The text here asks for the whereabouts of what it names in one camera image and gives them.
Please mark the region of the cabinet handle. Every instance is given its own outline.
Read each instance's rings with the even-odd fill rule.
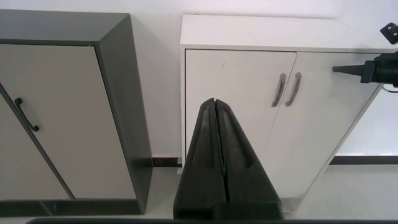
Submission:
[[[26,117],[24,111],[23,111],[22,108],[21,108],[21,104],[23,103],[23,100],[22,100],[21,98],[18,97],[18,98],[16,98],[16,99],[14,100],[14,103],[15,103],[15,105],[17,106],[17,109],[18,109],[19,114],[22,116],[22,118],[23,118],[24,121],[27,123],[27,125],[31,128],[32,131],[37,132],[40,128],[39,128],[37,125],[33,126],[33,125],[30,123],[30,121],[27,119],[27,117]]]
[[[296,98],[297,92],[299,91],[300,83],[301,83],[301,73],[297,72],[296,73],[296,82],[294,84],[294,90],[293,90],[292,96],[290,97],[290,100],[286,101],[286,106],[290,106],[293,103],[294,99]]]
[[[284,92],[285,82],[286,82],[286,75],[284,73],[282,73],[282,74],[280,74],[280,77],[279,77],[279,85],[278,85],[278,89],[276,91],[276,96],[274,98],[274,101],[271,104],[272,107],[276,107],[278,105],[279,100],[282,96],[282,93]]]

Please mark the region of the white cabinet door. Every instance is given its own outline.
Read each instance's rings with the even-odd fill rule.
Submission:
[[[271,104],[280,76],[284,73],[287,83],[295,58],[293,52],[187,50],[187,151],[200,105],[209,98],[217,98],[230,105],[260,156],[278,111],[279,104],[275,107]]]
[[[359,65],[377,54],[297,53],[266,151],[261,159],[279,196],[302,197],[348,128],[374,93],[376,84],[333,73],[335,65]],[[293,103],[286,106],[302,74]]]
[[[66,191],[0,95],[0,200],[67,198]]]
[[[76,198],[135,198],[94,47],[0,45],[0,82]]]

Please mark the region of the baseboard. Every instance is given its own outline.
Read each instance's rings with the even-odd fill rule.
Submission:
[[[389,165],[398,164],[398,156],[335,156],[329,165]]]
[[[153,157],[152,164],[154,167],[182,167],[177,157]]]
[[[141,215],[136,199],[4,200],[0,217]]]

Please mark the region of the gray cabinet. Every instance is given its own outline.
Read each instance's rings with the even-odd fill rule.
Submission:
[[[123,214],[144,213],[152,163],[129,14],[0,17],[0,160],[18,161],[0,167],[4,203],[128,201]],[[41,194],[13,187],[34,179],[15,180],[28,166],[43,170],[35,179]]]

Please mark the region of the floor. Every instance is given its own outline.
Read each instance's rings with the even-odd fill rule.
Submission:
[[[393,90],[391,85],[384,85]],[[337,152],[337,156],[396,156],[398,94],[381,90]]]
[[[147,213],[123,218],[172,219],[180,179],[176,173],[174,167],[154,168]],[[296,213],[288,218],[398,220],[396,189],[398,165],[329,166],[307,192]],[[26,223],[31,219],[3,218],[0,223]]]

